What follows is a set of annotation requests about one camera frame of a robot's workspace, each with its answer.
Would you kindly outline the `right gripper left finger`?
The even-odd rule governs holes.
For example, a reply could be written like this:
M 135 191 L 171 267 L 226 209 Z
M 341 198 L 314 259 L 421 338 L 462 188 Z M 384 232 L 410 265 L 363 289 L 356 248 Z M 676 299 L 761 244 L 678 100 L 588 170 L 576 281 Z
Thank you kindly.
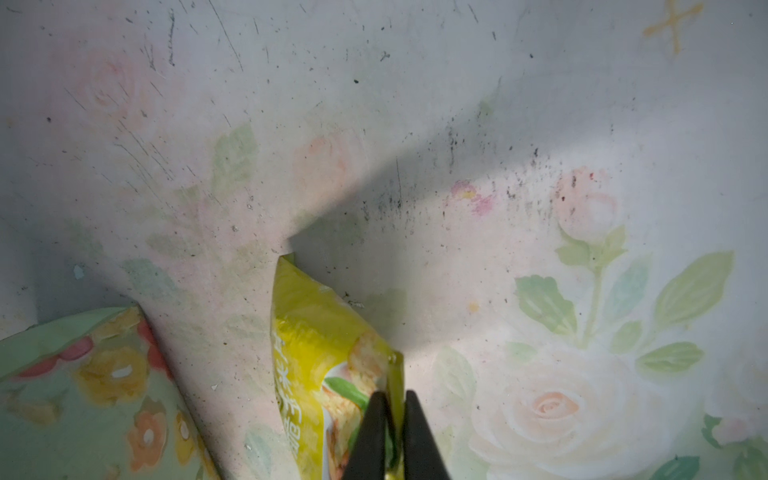
M 389 407 L 384 392 L 374 392 L 363 417 L 343 480 L 384 480 Z

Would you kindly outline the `yellow green snack packet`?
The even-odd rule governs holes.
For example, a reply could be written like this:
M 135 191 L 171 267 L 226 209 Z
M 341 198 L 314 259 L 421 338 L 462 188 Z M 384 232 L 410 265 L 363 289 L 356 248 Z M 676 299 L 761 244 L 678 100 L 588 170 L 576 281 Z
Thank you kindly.
M 301 478 L 342 477 L 377 391 L 402 428 L 402 354 L 292 254 L 277 261 L 270 334 L 277 404 Z

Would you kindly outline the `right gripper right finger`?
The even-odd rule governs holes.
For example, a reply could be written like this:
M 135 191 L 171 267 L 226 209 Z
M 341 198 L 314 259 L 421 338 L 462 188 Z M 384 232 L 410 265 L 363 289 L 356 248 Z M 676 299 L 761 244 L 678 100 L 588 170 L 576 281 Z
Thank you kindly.
M 449 480 L 450 476 L 415 391 L 407 390 L 403 422 L 405 480 Z

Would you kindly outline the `floral paper gift bag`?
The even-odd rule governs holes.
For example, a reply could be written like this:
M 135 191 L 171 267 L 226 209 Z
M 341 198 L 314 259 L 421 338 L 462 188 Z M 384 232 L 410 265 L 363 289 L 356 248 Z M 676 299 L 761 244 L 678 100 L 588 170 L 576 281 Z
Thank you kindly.
M 140 307 L 60 318 L 1 342 L 4 479 L 216 479 Z

